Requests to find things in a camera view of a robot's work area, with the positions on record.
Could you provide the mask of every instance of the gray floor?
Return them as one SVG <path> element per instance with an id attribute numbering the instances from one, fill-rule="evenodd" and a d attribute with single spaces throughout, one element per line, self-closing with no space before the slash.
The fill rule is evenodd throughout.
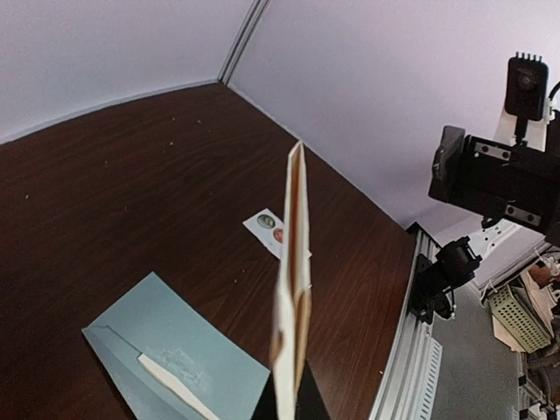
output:
<path id="1" fill-rule="evenodd" d="M 457 319 L 437 318 L 444 347 L 432 420 L 512 420 L 517 410 L 515 353 L 494 338 L 489 312 L 467 286 L 456 290 Z"/>

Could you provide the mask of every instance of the light blue paper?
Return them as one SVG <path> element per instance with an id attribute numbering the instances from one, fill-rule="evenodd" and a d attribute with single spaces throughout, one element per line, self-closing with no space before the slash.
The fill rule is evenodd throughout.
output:
<path id="1" fill-rule="evenodd" d="M 154 273 L 83 333 L 140 420 L 202 418 L 139 364 L 142 353 L 177 376 L 220 420 L 249 420 L 270 373 Z"/>

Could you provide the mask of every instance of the camera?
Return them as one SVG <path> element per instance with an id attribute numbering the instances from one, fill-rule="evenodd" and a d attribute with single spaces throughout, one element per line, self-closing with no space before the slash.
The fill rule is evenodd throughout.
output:
<path id="1" fill-rule="evenodd" d="M 535 55 L 519 53 L 507 64 L 505 110 L 523 120 L 541 121 L 549 68 Z"/>

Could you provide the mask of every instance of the wooden table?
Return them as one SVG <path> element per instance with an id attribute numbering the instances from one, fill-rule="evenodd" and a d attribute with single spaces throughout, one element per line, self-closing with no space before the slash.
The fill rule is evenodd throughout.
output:
<path id="1" fill-rule="evenodd" d="M 267 364 L 278 260 L 242 221 L 265 207 L 282 217 L 293 144 L 211 85 L 1 146 L 0 417 L 133 418 L 81 328 L 151 271 Z M 332 419 L 366 419 L 413 241 L 309 151 L 307 165 L 308 360 Z"/>

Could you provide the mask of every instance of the red sticker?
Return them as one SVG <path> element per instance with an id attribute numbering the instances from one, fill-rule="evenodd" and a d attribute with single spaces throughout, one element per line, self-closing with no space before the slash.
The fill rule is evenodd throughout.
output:
<path id="1" fill-rule="evenodd" d="M 274 236 L 274 239 L 282 243 L 282 241 L 284 240 L 284 230 L 274 229 L 274 232 L 272 232 L 272 236 Z"/>

